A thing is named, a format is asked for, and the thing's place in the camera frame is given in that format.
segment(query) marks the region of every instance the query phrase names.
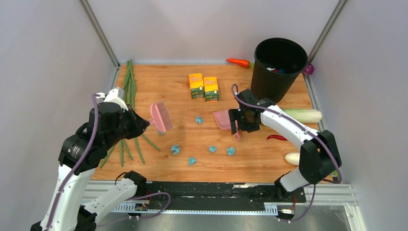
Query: red chili pepper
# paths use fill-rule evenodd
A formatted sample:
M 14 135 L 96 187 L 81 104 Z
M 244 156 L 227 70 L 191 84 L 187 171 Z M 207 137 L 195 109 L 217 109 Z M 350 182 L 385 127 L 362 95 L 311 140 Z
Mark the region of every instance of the red chili pepper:
M 280 136 L 280 135 L 270 135 L 270 136 L 267 137 L 267 140 L 272 139 L 272 138 L 278 139 L 278 140 L 281 140 L 281 141 L 287 141 L 287 139 L 285 137 Z

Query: wooden table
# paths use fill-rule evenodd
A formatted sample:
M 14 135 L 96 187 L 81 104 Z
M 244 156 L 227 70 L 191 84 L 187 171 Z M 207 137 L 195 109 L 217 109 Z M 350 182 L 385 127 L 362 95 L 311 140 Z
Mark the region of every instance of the wooden table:
M 121 67 L 118 86 L 123 86 L 126 68 Z M 295 168 L 284 160 L 287 153 L 297 152 L 290 142 L 266 140 L 268 135 L 277 134 L 274 130 L 262 125 L 259 131 L 241 132 L 241 141 L 235 141 L 230 131 L 221 131 L 215 122 L 213 112 L 237 107 L 231 85 L 237 83 L 240 91 L 250 88 L 252 69 L 234 65 L 134 65 L 133 70 L 137 85 L 136 112 L 148 119 L 150 105 L 164 101 L 174 128 L 164 135 L 159 135 L 154 127 L 145 132 L 161 152 L 139 138 L 145 165 L 139 159 L 134 141 L 127 141 L 134 160 L 125 152 L 125 164 L 121 167 L 117 145 L 105 166 L 93 175 L 94 180 L 114 180 L 120 173 L 134 170 L 147 180 L 268 183 Z M 219 102 L 191 99 L 188 75 L 192 73 L 218 78 Z M 312 108 L 301 74 L 278 105 Z M 196 116 L 201 116 L 204 122 L 197 124 Z M 317 128 L 316 124 L 308 126 Z M 174 144 L 181 148 L 177 155 L 170 151 Z M 213 145 L 217 151 L 210 153 L 208 148 Z M 229 147 L 235 148 L 234 156 L 227 155 Z M 189 157 L 196 158 L 197 163 L 189 166 Z

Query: pink brush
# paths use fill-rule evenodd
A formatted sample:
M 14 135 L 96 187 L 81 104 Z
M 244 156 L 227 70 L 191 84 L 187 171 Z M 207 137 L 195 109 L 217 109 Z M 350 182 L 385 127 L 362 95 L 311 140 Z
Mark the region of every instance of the pink brush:
M 150 116 L 152 117 L 149 119 L 150 124 L 154 124 L 159 132 L 166 132 L 173 128 L 164 102 L 153 103 L 150 106 Z

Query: cardboard box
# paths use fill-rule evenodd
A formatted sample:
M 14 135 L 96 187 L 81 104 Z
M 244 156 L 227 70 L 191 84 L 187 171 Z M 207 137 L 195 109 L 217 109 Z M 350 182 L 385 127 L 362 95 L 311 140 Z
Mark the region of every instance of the cardboard box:
M 205 101 L 219 101 L 217 77 L 204 77 Z
M 190 74 L 189 79 L 191 98 L 204 98 L 203 75 L 201 73 Z

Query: black trash bin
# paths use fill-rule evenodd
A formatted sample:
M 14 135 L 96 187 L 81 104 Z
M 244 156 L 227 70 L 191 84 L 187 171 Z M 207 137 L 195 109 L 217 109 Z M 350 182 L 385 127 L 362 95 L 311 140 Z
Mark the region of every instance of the black trash bin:
M 299 44 L 285 38 L 262 41 L 255 49 L 252 93 L 258 99 L 281 101 L 306 64 L 306 51 Z M 280 73 L 268 68 L 275 68 Z

